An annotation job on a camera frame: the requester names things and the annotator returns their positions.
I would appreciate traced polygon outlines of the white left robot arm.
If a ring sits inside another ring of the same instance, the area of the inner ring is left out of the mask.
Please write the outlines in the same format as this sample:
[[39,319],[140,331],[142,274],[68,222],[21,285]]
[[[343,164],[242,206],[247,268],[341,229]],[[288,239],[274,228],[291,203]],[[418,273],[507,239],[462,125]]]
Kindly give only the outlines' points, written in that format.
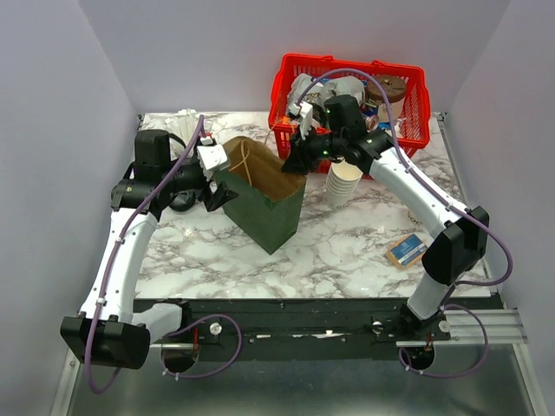
[[88,366],[140,368],[148,350],[165,335],[185,341],[192,332],[183,305],[162,301],[134,311],[135,289],[148,243],[162,212],[190,192],[207,211],[216,211],[238,195],[221,184],[216,172],[230,161],[222,145],[202,126],[193,130],[181,156],[172,159],[166,130],[140,130],[134,161],[111,191],[110,230],[95,282],[74,316],[62,320],[60,333],[79,361]]

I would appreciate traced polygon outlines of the white paper cup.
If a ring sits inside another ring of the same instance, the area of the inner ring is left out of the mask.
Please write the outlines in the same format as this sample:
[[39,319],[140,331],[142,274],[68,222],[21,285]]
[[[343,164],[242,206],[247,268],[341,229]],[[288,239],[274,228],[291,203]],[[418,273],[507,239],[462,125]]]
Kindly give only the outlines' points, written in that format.
[[416,216],[415,216],[412,212],[410,212],[410,211],[408,212],[408,219],[409,219],[412,223],[414,223],[414,224],[417,224],[417,225],[424,225],[424,222],[421,221],[418,217],[416,217]]

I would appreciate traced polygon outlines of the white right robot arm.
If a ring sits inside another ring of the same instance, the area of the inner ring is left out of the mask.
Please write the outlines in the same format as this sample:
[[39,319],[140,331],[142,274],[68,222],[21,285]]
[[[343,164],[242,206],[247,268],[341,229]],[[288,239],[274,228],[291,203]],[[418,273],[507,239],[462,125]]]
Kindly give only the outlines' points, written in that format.
[[300,124],[282,170],[305,175],[322,160],[343,159],[385,185],[422,222],[433,242],[421,258],[424,274],[402,306],[398,321],[405,337],[419,339],[430,330],[430,320],[459,278],[485,255],[489,215],[481,207],[467,208],[444,192],[395,147],[390,133],[380,128],[368,131],[353,96],[332,97],[324,107],[330,125],[327,133],[312,126],[310,103],[290,106]]

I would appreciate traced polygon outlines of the brown green paper bag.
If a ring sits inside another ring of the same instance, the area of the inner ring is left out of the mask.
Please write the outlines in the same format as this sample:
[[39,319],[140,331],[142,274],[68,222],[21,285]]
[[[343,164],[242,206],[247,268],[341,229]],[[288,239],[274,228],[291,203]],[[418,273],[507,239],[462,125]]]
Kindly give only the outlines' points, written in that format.
[[265,144],[237,136],[224,144],[231,166],[216,181],[238,194],[224,204],[226,216],[266,253],[297,232],[306,177],[281,171],[284,162]]

